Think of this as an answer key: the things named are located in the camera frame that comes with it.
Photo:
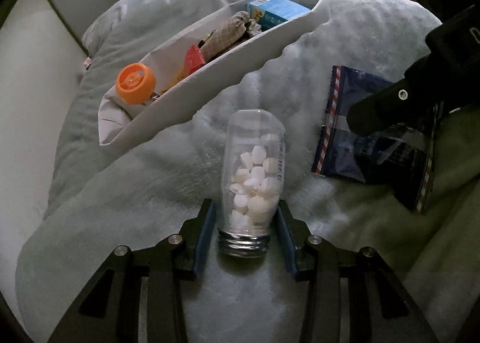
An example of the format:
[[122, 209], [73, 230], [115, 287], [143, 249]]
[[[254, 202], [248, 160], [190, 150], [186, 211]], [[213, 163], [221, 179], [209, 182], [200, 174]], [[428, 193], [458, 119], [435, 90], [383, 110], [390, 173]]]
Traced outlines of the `navy blue snack bag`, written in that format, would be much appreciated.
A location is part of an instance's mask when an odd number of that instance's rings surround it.
[[416, 127], [398, 125], [357, 135], [347, 125], [350, 107], [387, 88], [390, 81], [334, 65], [317, 151], [311, 172], [388, 189], [406, 209], [421, 214], [433, 183], [434, 133], [439, 107]]

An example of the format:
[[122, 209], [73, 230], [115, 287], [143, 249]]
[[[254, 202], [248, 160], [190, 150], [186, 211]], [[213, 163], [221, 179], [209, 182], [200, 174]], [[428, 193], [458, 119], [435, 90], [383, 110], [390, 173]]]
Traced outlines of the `clear glass pill bottle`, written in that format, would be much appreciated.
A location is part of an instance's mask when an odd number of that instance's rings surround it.
[[222, 253], [262, 258], [285, 174], [285, 128], [266, 110], [239, 110], [229, 120], [221, 177]]

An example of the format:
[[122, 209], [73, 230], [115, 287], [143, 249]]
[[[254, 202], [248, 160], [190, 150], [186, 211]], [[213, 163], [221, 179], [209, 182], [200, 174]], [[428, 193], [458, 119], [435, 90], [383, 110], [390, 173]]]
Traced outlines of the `plaid cloth pouch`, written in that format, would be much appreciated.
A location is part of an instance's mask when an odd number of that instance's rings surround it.
[[243, 41], [262, 33], [261, 25], [247, 11], [240, 11], [213, 30], [199, 43], [205, 62], [226, 53]]

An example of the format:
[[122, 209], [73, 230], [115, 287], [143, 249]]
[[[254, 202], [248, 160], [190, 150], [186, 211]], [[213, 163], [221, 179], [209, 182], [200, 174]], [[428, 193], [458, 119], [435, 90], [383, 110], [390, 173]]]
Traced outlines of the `orange snack packet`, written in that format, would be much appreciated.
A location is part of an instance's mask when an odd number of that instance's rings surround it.
[[182, 66], [176, 74], [174, 74], [174, 77], [172, 77], [167, 85], [166, 88], [164, 88], [161, 92], [161, 94], [165, 94], [168, 90], [171, 88], [175, 87], [179, 82], [181, 82], [185, 77], [187, 77], [188, 74], [185, 73], [184, 67]]

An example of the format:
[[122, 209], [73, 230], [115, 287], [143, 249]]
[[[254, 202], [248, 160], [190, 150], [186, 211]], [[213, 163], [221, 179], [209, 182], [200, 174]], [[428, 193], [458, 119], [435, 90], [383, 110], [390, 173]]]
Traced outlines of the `clear bottle orange cap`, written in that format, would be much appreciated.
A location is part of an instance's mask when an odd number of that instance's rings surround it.
[[128, 105], [142, 105], [156, 100], [156, 79], [150, 67], [134, 63], [123, 68], [116, 77], [115, 88], [118, 97]]

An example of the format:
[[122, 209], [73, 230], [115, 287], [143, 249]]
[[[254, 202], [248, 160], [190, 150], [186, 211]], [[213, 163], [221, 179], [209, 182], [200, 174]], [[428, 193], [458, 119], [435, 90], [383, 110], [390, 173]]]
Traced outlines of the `grey fabric organizer bin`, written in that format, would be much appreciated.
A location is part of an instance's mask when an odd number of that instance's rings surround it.
[[[220, 91], [241, 81], [301, 35], [329, 18], [325, 0], [290, 0], [306, 7], [305, 14], [274, 26], [201, 67], [149, 105], [127, 105], [111, 88], [98, 109], [98, 142], [101, 146], [129, 150], [172, 125], [184, 123]], [[141, 60], [154, 73], [156, 88], [166, 88], [181, 60], [202, 36], [247, 7], [246, 1], [227, 5], [188, 26]]]

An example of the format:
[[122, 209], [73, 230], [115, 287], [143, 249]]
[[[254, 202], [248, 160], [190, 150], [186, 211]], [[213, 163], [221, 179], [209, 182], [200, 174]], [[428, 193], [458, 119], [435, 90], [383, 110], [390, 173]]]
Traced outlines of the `blue cartoon box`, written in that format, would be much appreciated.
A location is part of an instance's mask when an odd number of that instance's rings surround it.
[[246, 11], [266, 31], [311, 10], [291, 0], [253, 0], [247, 2]]

